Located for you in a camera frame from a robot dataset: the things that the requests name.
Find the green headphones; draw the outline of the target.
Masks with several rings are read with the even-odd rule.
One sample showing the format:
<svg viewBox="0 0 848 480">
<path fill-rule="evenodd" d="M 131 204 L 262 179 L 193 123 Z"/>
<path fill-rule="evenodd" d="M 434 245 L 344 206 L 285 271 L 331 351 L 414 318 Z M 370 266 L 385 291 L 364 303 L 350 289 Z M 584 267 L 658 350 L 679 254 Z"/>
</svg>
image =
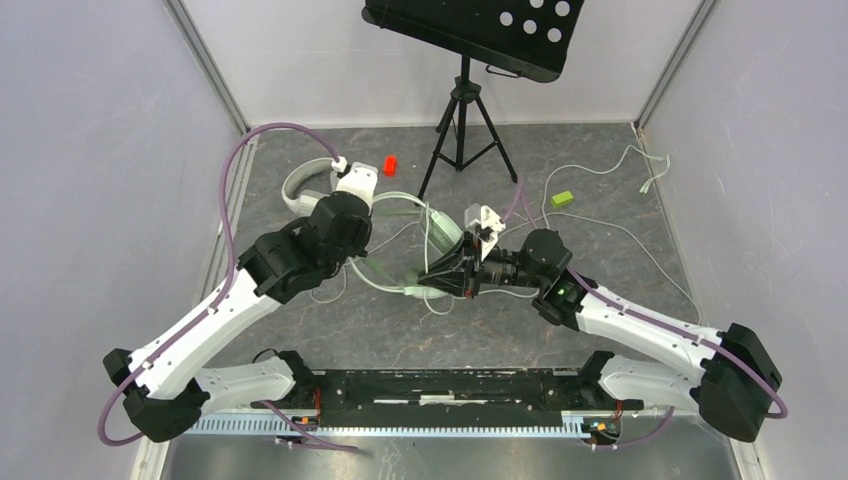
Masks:
<svg viewBox="0 0 848 480">
<path fill-rule="evenodd" d="M 462 238 L 462 229 L 459 225 L 447 214 L 440 210 L 431 207 L 428 203 L 418 199 L 410 193 L 400 191 L 389 191 L 377 194 L 374 197 L 374 202 L 385 202 L 390 200 L 406 201 L 413 205 L 413 208 L 403 212 L 388 213 L 388 216 L 404 216 L 417 215 L 418 220 L 408 224 L 410 226 L 418 226 L 423 234 L 422 258 L 429 261 L 433 253 L 447 253 L 450 248 Z M 381 285 L 371 280 L 359 268 L 360 263 L 365 263 L 374 272 L 383 273 L 389 280 L 390 285 Z M 403 281 L 396 281 L 394 278 L 385 273 L 381 266 L 370 258 L 356 258 L 347 262 L 347 267 L 366 285 L 381 291 L 383 293 L 403 295 L 415 299 L 423 300 L 427 303 L 430 300 L 441 299 L 448 297 L 447 293 L 437 290 L 434 287 L 422 286 L 413 279 L 410 274 Z"/>
</svg>

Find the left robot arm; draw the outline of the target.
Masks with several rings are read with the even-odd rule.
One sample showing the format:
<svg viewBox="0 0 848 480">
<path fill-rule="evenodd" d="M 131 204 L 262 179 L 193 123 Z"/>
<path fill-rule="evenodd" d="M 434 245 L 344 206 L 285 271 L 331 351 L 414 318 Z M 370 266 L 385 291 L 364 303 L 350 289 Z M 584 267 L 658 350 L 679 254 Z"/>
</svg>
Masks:
<svg viewBox="0 0 848 480">
<path fill-rule="evenodd" d="M 372 232 L 373 203 L 337 191 L 312 214 L 261 235 L 232 257 L 224 282 L 175 325 L 134 351 L 114 349 L 103 364 L 138 434 L 169 441 L 202 416 L 259 401 L 306 405 L 314 381 L 294 354 L 258 363 L 210 368 L 208 362 L 240 333 L 301 292 L 332 278 L 362 256 Z"/>
</svg>

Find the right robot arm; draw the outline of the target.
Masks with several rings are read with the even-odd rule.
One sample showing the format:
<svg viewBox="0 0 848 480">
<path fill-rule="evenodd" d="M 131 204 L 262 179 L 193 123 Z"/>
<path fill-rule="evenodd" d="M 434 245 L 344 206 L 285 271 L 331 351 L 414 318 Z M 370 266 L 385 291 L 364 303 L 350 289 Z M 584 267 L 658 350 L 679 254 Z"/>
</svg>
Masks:
<svg viewBox="0 0 848 480">
<path fill-rule="evenodd" d="M 782 376 L 758 335 L 733 323 L 725 330 L 678 320 L 633 304 L 570 267 L 558 232 L 535 229 L 521 248 L 492 245 L 470 232 L 441 258 L 426 262 L 419 284 L 474 298 L 484 285 L 531 288 L 533 308 L 548 323 L 607 338 L 649 356 L 635 361 L 597 352 L 577 382 L 591 408 L 642 401 L 697 413 L 732 439 L 751 443 L 767 419 L 785 419 Z"/>
</svg>

